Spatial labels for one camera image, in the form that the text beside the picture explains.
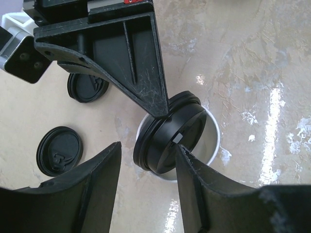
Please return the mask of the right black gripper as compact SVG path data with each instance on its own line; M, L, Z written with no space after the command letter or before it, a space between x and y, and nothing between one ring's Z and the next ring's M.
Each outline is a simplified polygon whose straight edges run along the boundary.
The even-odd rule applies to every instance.
M155 118L169 114L151 0L25 0L35 48L70 73L112 83Z

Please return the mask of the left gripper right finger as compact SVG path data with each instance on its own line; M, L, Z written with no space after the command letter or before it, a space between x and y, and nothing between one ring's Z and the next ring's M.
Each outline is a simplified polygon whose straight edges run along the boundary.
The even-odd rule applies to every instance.
M311 187L238 183L176 146L176 173L187 233L308 233Z

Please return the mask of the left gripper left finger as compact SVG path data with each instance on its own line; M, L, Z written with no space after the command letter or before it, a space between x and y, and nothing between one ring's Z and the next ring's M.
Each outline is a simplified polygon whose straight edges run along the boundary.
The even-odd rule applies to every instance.
M107 233L121 168L121 143L37 188L0 190L2 233Z

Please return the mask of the white paper cup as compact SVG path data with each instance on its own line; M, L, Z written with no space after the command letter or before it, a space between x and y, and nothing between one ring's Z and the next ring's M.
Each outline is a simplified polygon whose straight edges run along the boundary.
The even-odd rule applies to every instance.
M206 120L203 133L197 145L191 152L199 161L209 166L213 162L219 151L221 136L220 136L220 128L216 121L216 118L213 116L213 114L210 112L208 108L206 108L205 106L203 106L203 108L205 109L208 117ZM149 118L150 115L146 114L142 119L142 121L140 122L140 125L136 133L136 142L138 141L138 137L142 131L143 126L147 125L147 120ZM177 175L175 168L169 172L155 176L157 176L159 179L166 180L168 182L172 183L177 182Z

